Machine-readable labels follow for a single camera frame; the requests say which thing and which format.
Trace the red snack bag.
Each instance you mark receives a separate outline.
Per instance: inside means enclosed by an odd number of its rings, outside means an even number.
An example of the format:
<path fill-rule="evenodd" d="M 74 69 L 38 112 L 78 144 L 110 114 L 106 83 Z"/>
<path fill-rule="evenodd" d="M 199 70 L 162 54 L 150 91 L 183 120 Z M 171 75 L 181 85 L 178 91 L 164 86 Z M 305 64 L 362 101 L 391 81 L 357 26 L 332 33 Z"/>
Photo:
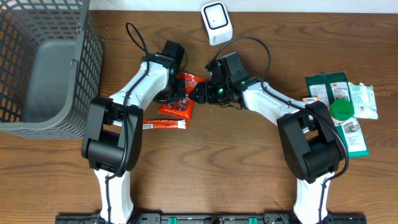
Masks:
<path fill-rule="evenodd" d="M 192 112 L 195 102 L 190 100 L 188 96 L 195 89 L 197 83 L 204 82 L 205 79 L 187 72 L 180 72 L 177 77 L 183 78 L 185 80 L 185 99 L 182 99 L 175 103 L 162 105 L 158 110 L 158 113 L 173 115 L 189 121 L 192 118 Z"/>

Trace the red stick packet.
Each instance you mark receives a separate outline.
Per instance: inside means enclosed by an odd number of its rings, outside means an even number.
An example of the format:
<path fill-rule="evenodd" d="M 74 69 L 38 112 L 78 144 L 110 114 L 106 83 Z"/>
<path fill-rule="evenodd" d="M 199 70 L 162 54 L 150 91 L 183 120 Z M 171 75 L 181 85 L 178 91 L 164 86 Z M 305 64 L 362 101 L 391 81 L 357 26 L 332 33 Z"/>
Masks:
<path fill-rule="evenodd" d="M 143 129 L 188 129 L 188 122 L 184 119 L 146 119 Z"/>

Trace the small orange packet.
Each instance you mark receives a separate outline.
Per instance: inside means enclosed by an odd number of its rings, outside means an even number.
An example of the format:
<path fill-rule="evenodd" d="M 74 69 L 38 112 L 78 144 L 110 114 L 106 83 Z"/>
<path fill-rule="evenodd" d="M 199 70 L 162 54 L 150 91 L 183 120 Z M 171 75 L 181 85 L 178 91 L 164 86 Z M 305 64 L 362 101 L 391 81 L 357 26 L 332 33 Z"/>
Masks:
<path fill-rule="evenodd" d="M 307 98 L 303 98 L 302 101 L 303 101 L 304 103 L 311 104 L 311 103 L 314 103 L 314 102 L 316 102 L 316 101 L 320 101 L 320 98 L 317 97 L 317 96 L 316 96 L 316 97 L 307 97 Z"/>

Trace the green 3M product package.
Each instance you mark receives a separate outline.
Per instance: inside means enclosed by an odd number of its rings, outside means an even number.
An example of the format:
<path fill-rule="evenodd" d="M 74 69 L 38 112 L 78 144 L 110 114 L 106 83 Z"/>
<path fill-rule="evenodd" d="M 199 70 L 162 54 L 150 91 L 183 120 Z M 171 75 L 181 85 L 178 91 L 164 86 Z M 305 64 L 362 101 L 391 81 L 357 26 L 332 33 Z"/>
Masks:
<path fill-rule="evenodd" d="M 320 101 L 329 106 L 337 99 L 344 98 L 351 102 L 348 81 L 345 72 L 322 73 L 305 78 L 309 95 L 319 97 Z M 342 138 L 350 158 L 369 156 L 370 152 L 360 127 L 354 116 L 340 123 L 334 122 L 337 132 Z"/>

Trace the green-lid seasoning jar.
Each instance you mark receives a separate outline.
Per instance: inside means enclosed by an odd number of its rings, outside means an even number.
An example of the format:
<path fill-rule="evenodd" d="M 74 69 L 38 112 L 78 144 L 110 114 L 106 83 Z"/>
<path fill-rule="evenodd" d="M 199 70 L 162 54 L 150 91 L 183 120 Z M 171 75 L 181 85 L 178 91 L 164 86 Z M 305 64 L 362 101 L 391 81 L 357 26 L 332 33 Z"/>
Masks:
<path fill-rule="evenodd" d="M 335 100 L 328 109 L 335 122 L 342 123 L 354 116 L 354 107 L 352 102 L 344 98 Z"/>

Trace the teal tissue packet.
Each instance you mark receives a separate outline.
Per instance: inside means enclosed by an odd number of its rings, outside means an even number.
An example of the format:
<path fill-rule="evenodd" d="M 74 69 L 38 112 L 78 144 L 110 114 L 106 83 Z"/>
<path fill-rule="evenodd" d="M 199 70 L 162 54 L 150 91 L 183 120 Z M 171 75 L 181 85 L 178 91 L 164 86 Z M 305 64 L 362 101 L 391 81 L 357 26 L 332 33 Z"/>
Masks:
<path fill-rule="evenodd" d="M 378 119 L 374 87 L 363 83 L 355 85 L 348 82 L 351 102 L 354 107 L 354 117 L 361 119 Z"/>

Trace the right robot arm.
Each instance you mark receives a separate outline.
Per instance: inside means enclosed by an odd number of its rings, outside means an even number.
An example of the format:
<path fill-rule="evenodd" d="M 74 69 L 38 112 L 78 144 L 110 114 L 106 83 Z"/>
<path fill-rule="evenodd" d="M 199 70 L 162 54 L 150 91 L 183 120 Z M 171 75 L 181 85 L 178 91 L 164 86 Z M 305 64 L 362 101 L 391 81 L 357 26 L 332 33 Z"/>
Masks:
<path fill-rule="evenodd" d="M 348 162 L 349 156 L 324 103 L 293 100 L 259 77 L 201 82 L 189 98 L 199 104 L 245 108 L 274 123 L 285 161 L 297 178 L 294 215 L 300 223 L 327 222 L 328 187 L 347 171 L 338 166 Z"/>

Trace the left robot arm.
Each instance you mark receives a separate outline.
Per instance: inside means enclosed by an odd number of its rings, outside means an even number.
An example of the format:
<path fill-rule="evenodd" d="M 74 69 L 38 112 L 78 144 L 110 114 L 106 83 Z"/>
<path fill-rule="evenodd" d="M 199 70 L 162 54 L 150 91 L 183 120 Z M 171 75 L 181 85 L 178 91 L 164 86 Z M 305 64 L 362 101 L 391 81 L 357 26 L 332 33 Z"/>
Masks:
<path fill-rule="evenodd" d="M 182 58 L 183 53 L 147 54 L 123 88 L 90 103 L 81 154 L 98 179 L 103 204 L 99 217 L 106 223 L 127 223 L 132 215 L 130 178 L 141 153 L 144 111 L 178 82 Z"/>

